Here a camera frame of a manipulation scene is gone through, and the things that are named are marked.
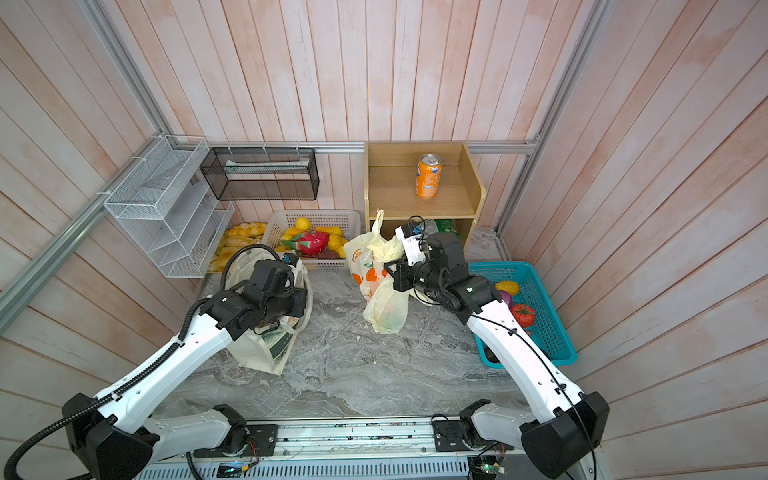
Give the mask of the cream canvas tote bag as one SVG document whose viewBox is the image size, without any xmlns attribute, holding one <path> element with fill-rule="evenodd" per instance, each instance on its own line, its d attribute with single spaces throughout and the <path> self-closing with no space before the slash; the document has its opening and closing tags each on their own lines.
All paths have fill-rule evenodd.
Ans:
<svg viewBox="0 0 768 480">
<path fill-rule="evenodd" d="M 259 260 L 273 260 L 274 256 L 264 249 L 239 252 L 226 274 L 226 287 L 233 287 L 250 278 Z M 227 346 L 228 352 L 240 367 L 280 376 L 296 343 L 296 339 L 308 325 L 313 307 L 313 288 L 308 270 L 301 260 L 289 260 L 294 273 L 294 286 L 306 292 L 305 306 L 301 315 L 286 314 L 261 322 L 255 329 L 247 330 Z"/>
</svg>

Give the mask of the yellow plastic bag orange print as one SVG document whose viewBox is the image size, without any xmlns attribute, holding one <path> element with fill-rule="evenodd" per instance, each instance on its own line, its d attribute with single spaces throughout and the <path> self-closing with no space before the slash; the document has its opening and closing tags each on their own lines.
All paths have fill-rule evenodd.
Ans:
<svg viewBox="0 0 768 480">
<path fill-rule="evenodd" d="M 381 235 L 384 211 L 377 210 L 371 230 L 343 246 L 349 271 L 359 286 L 367 305 L 363 318 L 380 334 L 397 334 L 405 325 L 409 295 L 394 288 L 385 264 L 404 255 L 400 240 L 386 240 Z"/>
</svg>

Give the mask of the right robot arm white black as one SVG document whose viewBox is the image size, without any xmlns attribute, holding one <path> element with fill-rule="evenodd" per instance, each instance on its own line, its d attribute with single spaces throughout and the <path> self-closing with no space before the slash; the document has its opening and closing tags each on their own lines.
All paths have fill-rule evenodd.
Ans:
<svg viewBox="0 0 768 480">
<path fill-rule="evenodd" d="M 509 408 L 478 401 L 462 413 L 469 436 L 524 451 L 550 479 L 574 466 L 596 474 L 607 401 L 597 392 L 584 393 L 545 356 L 494 283 L 471 274 L 454 234 L 425 236 L 403 226 L 395 235 L 404 253 L 385 264 L 395 289 L 413 291 L 455 314 L 490 348 L 530 407 L 528 418 L 521 419 Z"/>
</svg>

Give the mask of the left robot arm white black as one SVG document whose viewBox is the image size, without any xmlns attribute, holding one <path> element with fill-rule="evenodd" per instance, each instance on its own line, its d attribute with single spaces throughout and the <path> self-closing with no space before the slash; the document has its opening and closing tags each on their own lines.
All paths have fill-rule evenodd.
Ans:
<svg viewBox="0 0 768 480">
<path fill-rule="evenodd" d="M 247 421 L 228 405 L 170 420 L 151 415 L 202 363 L 246 332 L 259 327 L 271 331 L 282 318 L 304 314 L 310 300 L 305 274 L 294 254 L 259 259 L 249 278 L 196 301 L 180 332 L 127 377 L 93 397 L 77 394 L 66 402 L 62 419 L 10 455 L 5 478 L 20 478 L 23 457 L 60 430 L 85 466 L 86 479 L 133 479 L 152 463 L 190 457 L 196 450 L 232 456 L 254 452 Z"/>
</svg>

